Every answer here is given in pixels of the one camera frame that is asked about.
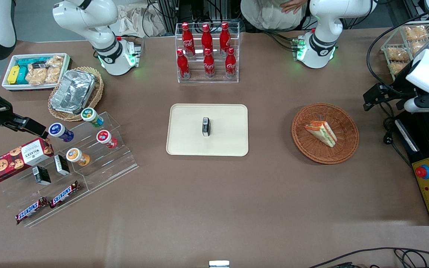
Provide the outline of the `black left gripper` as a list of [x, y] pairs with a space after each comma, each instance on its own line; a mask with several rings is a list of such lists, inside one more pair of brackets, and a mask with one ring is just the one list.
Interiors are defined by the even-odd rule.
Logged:
[[[395, 107], [398, 110], [426, 110], [426, 108], [417, 105], [417, 101], [414, 99], [417, 97], [423, 97], [426, 95], [422, 88], [417, 85], [412, 84], [406, 79], [406, 76], [412, 72], [412, 70], [419, 63], [409, 63], [405, 66], [400, 73], [398, 74], [395, 81], [390, 85], [391, 88], [397, 91], [394, 93], [393, 90], [388, 91], [388, 95], [393, 99], [398, 99], [398, 102], [395, 104]], [[386, 87], [383, 83], [374, 84], [369, 90], [363, 94], [363, 110], [369, 111], [375, 105], [386, 100]]]

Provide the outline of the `person's bare hand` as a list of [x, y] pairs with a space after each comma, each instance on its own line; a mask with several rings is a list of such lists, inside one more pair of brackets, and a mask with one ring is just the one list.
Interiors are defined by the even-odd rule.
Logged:
[[285, 14], [290, 13], [290, 12], [293, 12], [295, 14], [306, 3], [308, 3], [308, 0], [289, 0], [289, 1], [283, 2], [280, 5], [280, 8], [282, 9], [282, 12]]

